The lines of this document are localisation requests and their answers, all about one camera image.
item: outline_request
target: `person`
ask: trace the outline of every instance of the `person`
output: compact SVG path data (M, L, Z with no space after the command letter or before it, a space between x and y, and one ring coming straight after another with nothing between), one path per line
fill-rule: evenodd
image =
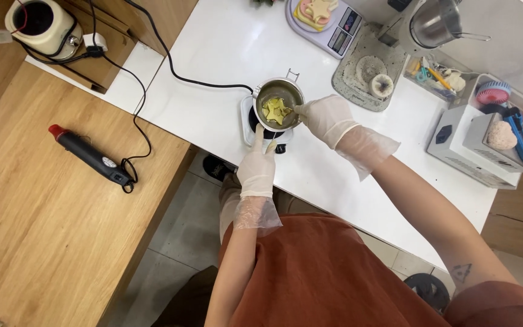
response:
M236 175L217 169L222 248L205 326L523 326L523 287L467 218L392 155L399 143L355 122L336 95L294 111L360 180L374 177L450 268L458 294L439 315L344 220L278 215L275 140L263 151L258 125Z

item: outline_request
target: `white countertop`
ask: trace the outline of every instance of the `white countertop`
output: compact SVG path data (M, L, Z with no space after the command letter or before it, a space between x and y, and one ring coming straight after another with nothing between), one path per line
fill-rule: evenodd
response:
M200 0L171 50L176 72L208 83L247 84L300 73L307 101L336 93L331 77L339 61L296 34L285 3ZM176 80L168 60L148 89L141 117L214 155L239 164L239 102L245 89L201 87ZM401 77L387 110L350 104L358 122L400 141L396 157L445 195L481 230L496 194L425 152L444 101ZM285 154L276 155L274 183L296 197L347 220L431 264L445 268L431 245L396 210L372 177L360 183L352 165L300 125Z

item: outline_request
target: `blue scissors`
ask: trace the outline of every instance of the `blue scissors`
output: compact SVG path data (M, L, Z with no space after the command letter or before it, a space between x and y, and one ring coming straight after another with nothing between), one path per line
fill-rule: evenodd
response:
M421 67L421 71L419 71L417 75L415 75L415 78L418 82L423 83L429 78L431 78L431 73L427 71L425 67Z

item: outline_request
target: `wooden table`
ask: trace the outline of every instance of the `wooden table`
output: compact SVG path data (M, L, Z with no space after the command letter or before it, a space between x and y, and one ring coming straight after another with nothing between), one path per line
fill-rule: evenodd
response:
M144 154L132 116L28 64L0 100L0 320L6 326L107 323L195 151L139 120L153 144L132 194L65 151L60 124L115 160Z

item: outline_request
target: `metal bowl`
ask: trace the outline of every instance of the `metal bowl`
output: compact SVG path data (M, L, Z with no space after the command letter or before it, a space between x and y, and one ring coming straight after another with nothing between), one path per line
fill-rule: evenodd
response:
M263 105L273 98L284 99L284 105L292 109L297 105L303 105L304 95L298 85L289 78L271 78L253 90L253 111L266 130L280 132L296 127L300 123L300 117L295 112L286 115L282 125L265 118Z

